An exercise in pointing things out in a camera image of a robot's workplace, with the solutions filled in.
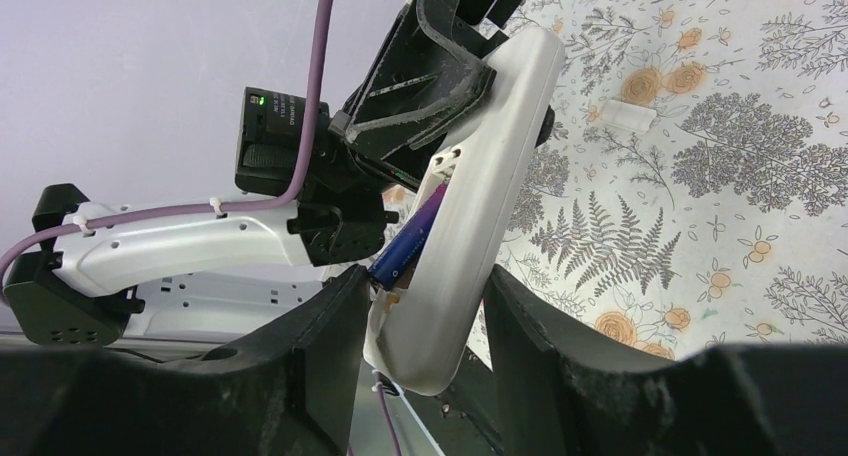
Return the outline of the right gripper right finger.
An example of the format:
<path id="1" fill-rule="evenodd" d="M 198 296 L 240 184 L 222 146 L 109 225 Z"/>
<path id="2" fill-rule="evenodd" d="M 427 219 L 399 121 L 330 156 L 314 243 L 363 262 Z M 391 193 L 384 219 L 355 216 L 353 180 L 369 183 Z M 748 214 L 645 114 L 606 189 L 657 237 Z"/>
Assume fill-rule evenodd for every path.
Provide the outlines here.
<path id="1" fill-rule="evenodd" d="M 484 310 L 509 455 L 843 455 L 847 349 L 722 344 L 672 361 L 495 267 Z"/>

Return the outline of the purple blue battery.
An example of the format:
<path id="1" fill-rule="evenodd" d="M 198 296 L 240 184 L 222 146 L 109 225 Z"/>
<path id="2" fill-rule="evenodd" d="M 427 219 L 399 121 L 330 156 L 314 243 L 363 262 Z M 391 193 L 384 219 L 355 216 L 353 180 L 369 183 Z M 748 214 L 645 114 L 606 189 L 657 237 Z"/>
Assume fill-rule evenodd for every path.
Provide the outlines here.
<path id="1" fill-rule="evenodd" d="M 423 250 L 446 193 L 447 185 L 439 185 L 431 196 L 409 218 L 386 249 L 369 267 L 370 280 L 390 290 Z"/>

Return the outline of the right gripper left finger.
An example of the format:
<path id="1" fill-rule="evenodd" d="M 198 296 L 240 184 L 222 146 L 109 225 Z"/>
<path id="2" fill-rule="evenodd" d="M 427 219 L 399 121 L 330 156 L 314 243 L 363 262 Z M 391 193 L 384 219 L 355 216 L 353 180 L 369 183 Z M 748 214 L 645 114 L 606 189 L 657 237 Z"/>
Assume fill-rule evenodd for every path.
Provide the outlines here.
<path id="1" fill-rule="evenodd" d="M 353 265 L 302 305 L 200 356 L 108 349 L 120 325 L 63 304 L 1 353 L 5 455 L 343 455 L 369 302 Z"/>

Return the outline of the white remote control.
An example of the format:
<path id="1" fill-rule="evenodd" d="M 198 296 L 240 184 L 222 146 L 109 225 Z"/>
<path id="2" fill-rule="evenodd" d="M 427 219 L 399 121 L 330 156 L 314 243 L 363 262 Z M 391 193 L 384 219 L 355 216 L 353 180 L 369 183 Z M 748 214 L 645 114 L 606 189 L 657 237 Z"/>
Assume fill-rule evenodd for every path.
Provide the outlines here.
<path id="1" fill-rule="evenodd" d="M 564 60 L 544 28 L 503 43 L 485 59 L 496 72 L 488 100 L 430 159 L 411 212 L 437 189 L 442 203 L 410 280 L 374 292 L 363 348 L 406 390 L 437 395 L 457 372 Z"/>

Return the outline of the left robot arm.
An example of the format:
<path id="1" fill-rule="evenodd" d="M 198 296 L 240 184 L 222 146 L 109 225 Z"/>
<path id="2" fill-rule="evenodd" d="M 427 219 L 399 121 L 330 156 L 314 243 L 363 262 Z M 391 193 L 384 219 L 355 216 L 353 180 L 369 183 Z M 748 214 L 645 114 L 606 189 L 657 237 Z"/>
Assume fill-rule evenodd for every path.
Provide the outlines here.
<path id="1" fill-rule="evenodd" d="M 244 198 L 135 211 L 79 199 L 2 257 L 2 302 L 64 299 L 71 310 L 31 338 L 106 345 L 131 310 L 104 299 L 143 283 L 242 264 L 372 258 L 369 344 L 463 345 L 553 118 L 565 56 L 542 28 L 477 32 L 483 19 L 503 23 L 501 4 L 518 3 L 407 0 L 345 106 L 319 110 L 301 173 L 283 138 L 303 126 L 305 100 L 248 89 Z M 298 195 L 281 202 L 297 175 Z"/>

